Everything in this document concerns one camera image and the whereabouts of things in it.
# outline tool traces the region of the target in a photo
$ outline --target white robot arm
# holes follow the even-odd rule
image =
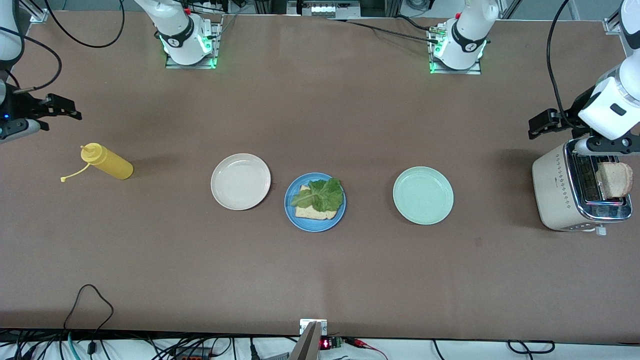
[[[498,14],[495,0],[465,0],[462,12],[445,22],[446,38],[433,56],[452,69],[469,69],[480,57]]]
[[[18,1],[0,0],[0,26],[18,32]],[[18,62],[24,50],[21,37],[0,31],[0,69],[10,69]]]
[[[640,154],[640,136],[631,129],[640,122],[640,1],[624,0],[620,6],[621,29],[633,53],[605,73],[596,85],[576,98],[562,116],[548,109],[529,121],[529,138],[573,129],[582,155]]]
[[[174,0],[135,0],[149,15],[164,50],[180,65],[192,65],[211,53],[211,21],[187,14]]]
[[[592,130],[609,140],[622,138],[640,122],[640,2],[620,6],[620,27],[633,53],[604,74],[588,104],[578,113]]]
[[[151,17],[173,61],[192,65],[211,53],[211,21],[187,14],[174,0],[135,0]],[[18,0],[0,0],[0,70],[10,70],[24,51],[17,25]],[[39,130],[48,130],[42,117],[66,115],[82,119],[73,101],[47,94],[36,99],[24,90],[0,81],[0,144]]]

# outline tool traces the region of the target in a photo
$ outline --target light green plate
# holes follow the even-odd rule
[[[394,203],[407,220],[433,225],[451,212],[453,189],[439,171],[430,167],[412,167],[396,179]]]

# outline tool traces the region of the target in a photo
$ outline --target white toaster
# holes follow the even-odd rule
[[[598,163],[618,162],[618,157],[579,155],[574,151],[576,142],[569,140],[533,163],[540,219],[553,230],[598,228],[598,234],[605,234],[603,224],[631,217],[631,198],[603,199],[596,179]]]

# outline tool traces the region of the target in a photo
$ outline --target white plate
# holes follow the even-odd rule
[[[271,173],[256,155],[235,154],[222,160],[211,176],[211,193],[227,209],[246,210],[269,192]]]

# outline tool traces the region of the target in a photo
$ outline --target lettuce leaf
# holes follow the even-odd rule
[[[340,180],[331,178],[329,181],[310,181],[308,186],[309,190],[302,190],[293,197],[291,206],[313,206],[316,211],[337,211],[342,205],[344,192]]]

